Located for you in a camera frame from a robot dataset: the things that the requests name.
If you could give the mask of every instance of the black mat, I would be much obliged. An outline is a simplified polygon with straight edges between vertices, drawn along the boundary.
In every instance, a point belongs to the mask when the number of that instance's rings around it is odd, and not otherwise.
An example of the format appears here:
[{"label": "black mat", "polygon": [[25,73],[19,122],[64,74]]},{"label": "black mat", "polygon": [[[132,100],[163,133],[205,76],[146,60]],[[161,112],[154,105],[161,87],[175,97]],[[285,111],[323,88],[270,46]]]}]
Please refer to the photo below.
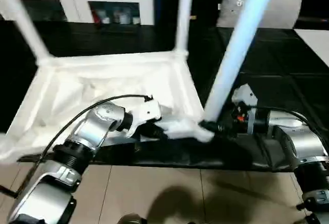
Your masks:
[{"label": "black mat", "polygon": [[[133,53],[170,50],[173,28],[95,26],[38,23],[50,52],[56,56]],[[6,131],[33,78],[34,58],[12,23],[0,22],[2,32],[3,118]],[[231,29],[192,27],[188,64],[202,104],[208,97]],[[285,107],[305,114],[318,125],[329,125],[325,97],[329,70],[293,30],[261,29],[247,54],[235,87],[248,83],[261,105]],[[31,161],[35,157],[26,157]],[[276,141],[239,136],[234,141],[202,144],[193,139],[104,147],[97,164],[193,167],[256,171],[289,171]]]}]

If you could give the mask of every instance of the cabinet glass door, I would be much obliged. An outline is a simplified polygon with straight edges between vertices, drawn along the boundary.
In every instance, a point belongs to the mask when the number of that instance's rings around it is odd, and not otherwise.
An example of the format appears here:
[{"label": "cabinet glass door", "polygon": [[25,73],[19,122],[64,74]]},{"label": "cabinet glass door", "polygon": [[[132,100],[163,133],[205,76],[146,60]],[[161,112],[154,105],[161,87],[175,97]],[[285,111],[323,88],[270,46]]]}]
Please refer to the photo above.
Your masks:
[{"label": "cabinet glass door", "polygon": [[140,24],[139,4],[128,2],[88,2],[94,23]]},{"label": "cabinet glass door", "polygon": [[60,1],[22,0],[22,3],[33,21],[67,21]]}]

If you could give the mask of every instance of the black cable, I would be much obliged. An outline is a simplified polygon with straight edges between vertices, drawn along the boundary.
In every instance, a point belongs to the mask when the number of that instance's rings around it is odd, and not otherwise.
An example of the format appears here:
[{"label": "black cable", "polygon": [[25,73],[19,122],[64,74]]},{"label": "black cable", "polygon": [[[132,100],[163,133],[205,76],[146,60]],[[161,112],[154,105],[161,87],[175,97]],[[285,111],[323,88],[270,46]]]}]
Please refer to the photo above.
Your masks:
[{"label": "black cable", "polygon": [[12,197],[12,198],[17,198],[17,193],[0,185],[0,192],[2,194],[5,194],[6,196]]},{"label": "black cable", "polygon": [[110,98],[106,98],[104,100],[98,101],[96,103],[94,103],[93,105],[85,108],[84,110],[82,110],[80,113],[78,113],[73,119],[71,119],[66,125],[63,126],[63,128],[53,137],[53,139],[49,142],[49,144],[46,146],[46,148],[43,150],[42,154],[40,155],[38,161],[36,161],[33,165],[33,167],[29,170],[28,174],[26,175],[23,183],[21,184],[20,188],[17,190],[16,192],[16,196],[19,196],[20,193],[25,189],[25,187],[27,186],[27,184],[29,183],[29,181],[31,180],[33,174],[35,173],[36,169],[38,168],[38,166],[40,165],[40,163],[45,159],[48,150],[51,148],[51,146],[53,145],[53,143],[56,141],[56,139],[58,139],[58,137],[70,126],[72,125],[73,122],[75,122],[78,118],[80,118],[80,116],[82,116],[84,113],[86,113],[87,111],[93,109],[94,107],[101,105],[105,102],[109,102],[112,100],[116,100],[116,99],[120,99],[120,98],[127,98],[127,97],[142,97],[144,98],[146,101],[151,100],[150,97],[145,96],[145,95],[122,95],[122,96],[116,96],[116,97],[110,97]]},{"label": "black cable", "polygon": [[327,129],[319,127],[316,123],[314,123],[311,120],[306,119],[304,116],[300,115],[299,113],[286,109],[286,108],[271,107],[271,106],[248,106],[248,107],[256,108],[256,109],[264,109],[264,110],[268,110],[268,111],[271,111],[271,110],[272,111],[281,111],[281,112],[291,114],[291,115],[295,116],[296,118],[298,118],[303,123],[305,123],[309,127],[309,129],[319,137],[320,140],[323,138],[323,136],[321,135],[321,132],[319,130],[327,131]]}]

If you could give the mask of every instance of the black tablecloth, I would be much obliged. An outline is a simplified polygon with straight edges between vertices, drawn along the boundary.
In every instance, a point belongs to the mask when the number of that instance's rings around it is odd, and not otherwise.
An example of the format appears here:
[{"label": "black tablecloth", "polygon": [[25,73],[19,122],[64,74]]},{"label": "black tablecloth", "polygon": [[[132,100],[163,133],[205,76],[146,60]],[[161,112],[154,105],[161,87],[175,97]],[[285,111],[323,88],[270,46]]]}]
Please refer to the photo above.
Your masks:
[{"label": "black tablecloth", "polygon": [[[38,23],[59,57],[171,50],[175,30],[153,26]],[[1,131],[5,132],[35,74],[34,57],[11,22],[0,22],[3,52]],[[232,29],[191,27],[188,65],[202,104],[208,97]],[[260,105],[285,107],[329,126],[328,67],[293,30],[260,29],[235,87],[248,83]],[[290,171],[277,141],[238,136],[202,144],[193,139],[104,147],[94,163],[205,169]]]}]

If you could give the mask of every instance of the wire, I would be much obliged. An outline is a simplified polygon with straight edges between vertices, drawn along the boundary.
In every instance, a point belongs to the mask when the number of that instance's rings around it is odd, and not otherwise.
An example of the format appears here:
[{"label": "wire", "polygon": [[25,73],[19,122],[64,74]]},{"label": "wire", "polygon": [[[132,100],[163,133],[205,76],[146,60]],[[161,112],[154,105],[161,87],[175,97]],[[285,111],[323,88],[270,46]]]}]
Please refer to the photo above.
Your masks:
[{"label": "wire", "polygon": [[305,123],[308,126],[312,126],[309,125],[309,121],[302,115],[300,115],[299,113],[286,109],[286,108],[281,108],[281,107],[270,107],[270,106],[248,106],[249,108],[256,108],[256,109],[264,109],[264,110],[272,110],[272,111],[282,111],[285,113],[289,113],[295,117],[297,117],[300,121],[302,121],[303,123]]},{"label": "wire", "polygon": [[17,198],[17,193],[0,185],[0,192],[8,197]]},{"label": "wire", "polygon": [[87,111],[93,109],[94,107],[101,105],[105,102],[109,102],[112,100],[116,100],[116,99],[121,99],[121,98],[127,98],[127,97],[141,97],[144,98],[146,101],[151,100],[150,97],[145,96],[145,95],[122,95],[122,96],[116,96],[116,97],[110,97],[110,98],[106,98],[104,100],[98,101],[96,103],[94,103],[93,105],[85,108],[84,110],[82,110],[80,113],[78,113],[76,116],[74,116],[73,119],[71,119],[66,125],[63,126],[62,129],[60,129],[60,131],[53,137],[53,139],[49,142],[49,144],[46,146],[46,148],[43,150],[42,154],[40,155],[39,159],[34,163],[33,167],[29,170],[28,174],[26,175],[23,183],[21,184],[21,186],[19,187],[19,189],[16,192],[16,196],[19,196],[20,193],[25,189],[25,187],[27,186],[27,184],[30,182],[33,174],[35,173],[36,169],[38,168],[38,166],[40,165],[40,163],[45,159],[48,150],[51,148],[51,146],[53,145],[53,143],[55,143],[55,141],[58,139],[58,137],[70,126],[72,125],[73,122],[75,122],[78,118],[80,118],[84,113],[86,113]]}]

